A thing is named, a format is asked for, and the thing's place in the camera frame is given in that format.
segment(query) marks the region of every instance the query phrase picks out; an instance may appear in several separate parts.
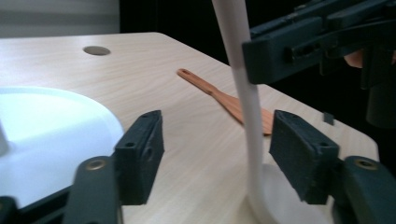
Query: wooden table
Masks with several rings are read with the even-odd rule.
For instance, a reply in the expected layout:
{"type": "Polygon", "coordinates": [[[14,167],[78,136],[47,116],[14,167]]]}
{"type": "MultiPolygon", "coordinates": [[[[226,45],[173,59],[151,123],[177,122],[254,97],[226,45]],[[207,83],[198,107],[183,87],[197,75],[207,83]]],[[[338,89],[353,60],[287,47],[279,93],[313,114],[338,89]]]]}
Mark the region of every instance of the wooden table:
{"type": "MultiPolygon", "coordinates": [[[[105,105],[126,130],[141,114],[161,109],[165,153],[148,204],[126,206],[126,223],[257,223],[246,199],[243,127],[210,96],[176,75],[187,68],[236,96],[231,69],[161,34],[0,39],[0,87],[73,91],[105,105]],[[107,48],[107,56],[83,51],[107,48]]],[[[340,158],[378,158],[375,142],[268,86],[261,104],[295,113],[341,146],[340,158]]],[[[264,161],[270,137],[265,137],[264,161]]]]}

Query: metal screw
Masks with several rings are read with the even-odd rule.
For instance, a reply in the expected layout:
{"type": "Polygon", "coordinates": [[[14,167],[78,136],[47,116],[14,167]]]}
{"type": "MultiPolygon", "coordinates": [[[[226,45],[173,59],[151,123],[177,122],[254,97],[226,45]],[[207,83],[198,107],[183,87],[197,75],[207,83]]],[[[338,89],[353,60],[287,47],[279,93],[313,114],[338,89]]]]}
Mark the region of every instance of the metal screw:
{"type": "Polygon", "coordinates": [[[106,165],[104,160],[95,160],[88,162],[86,169],[89,171],[99,170],[106,165]]]}
{"type": "Polygon", "coordinates": [[[376,166],[375,163],[365,160],[365,159],[356,159],[355,164],[359,166],[360,168],[366,169],[366,170],[377,170],[378,167],[376,166]]]}

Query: wall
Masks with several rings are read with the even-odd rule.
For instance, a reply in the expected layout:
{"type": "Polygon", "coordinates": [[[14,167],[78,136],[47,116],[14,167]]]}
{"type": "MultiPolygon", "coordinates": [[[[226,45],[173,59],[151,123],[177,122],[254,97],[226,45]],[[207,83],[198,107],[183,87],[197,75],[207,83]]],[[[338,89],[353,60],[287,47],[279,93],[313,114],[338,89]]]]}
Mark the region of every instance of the wall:
{"type": "Polygon", "coordinates": [[[0,1],[0,37],[119,32],[119,0],[0,1]]]}

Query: wooden spatula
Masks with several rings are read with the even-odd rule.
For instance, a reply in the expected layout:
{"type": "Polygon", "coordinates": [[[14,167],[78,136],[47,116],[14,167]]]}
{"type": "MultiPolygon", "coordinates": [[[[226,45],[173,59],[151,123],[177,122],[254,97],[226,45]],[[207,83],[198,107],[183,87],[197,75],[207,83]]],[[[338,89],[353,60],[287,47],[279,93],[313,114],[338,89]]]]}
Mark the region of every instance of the wooden spatula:
{"type": "MultiPolygon", "coordinates": [[[[215,98],[224,108],[241,123],[244,123],[242,117],[242,109],[238,98],[228,95],[222,91],[219,91],[216,87],[196,76],[194,73],[187,69],[180,68],[177,70],[177,74],[189,81],[194,86],[198,87],[201,91],[211,95],[215,98]]],[[[273,125],[273,114],[266,109],[262,108],[262,132],[265,135],[272,133],[273,125]]]]}

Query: black bracket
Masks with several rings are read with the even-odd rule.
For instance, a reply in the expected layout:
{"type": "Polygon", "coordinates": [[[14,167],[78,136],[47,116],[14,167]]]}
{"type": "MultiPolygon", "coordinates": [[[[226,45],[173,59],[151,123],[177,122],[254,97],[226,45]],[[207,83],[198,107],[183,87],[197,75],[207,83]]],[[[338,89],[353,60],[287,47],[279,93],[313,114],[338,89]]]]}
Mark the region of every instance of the black bracket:
{"type": "Polygon", "coordinates": [[[302,201],[334,197],[334,223],[396,223],[396,180],[377,161],[338,159],[339,146],[302,118],[274,114],[270,153],[302,201]]]}
{"type": "Polygon", "coordinates": [[[140,116],[111,157],[84,161],[74,184],[18,209],[0,197],[0,224],[122,223],[122,205],[147,203],[163,156],[161,111],[140,116]]]}
{"type": "Polygon", "coordinates": [[[328,75],[343,56],[363,49],[361,87],[370,89],[367,120],[396,128],[396,3],[393,0],[312,0],[285,17],[251,29],[243,44],[252,84],[268,84],[315,64],[328,75]]]}

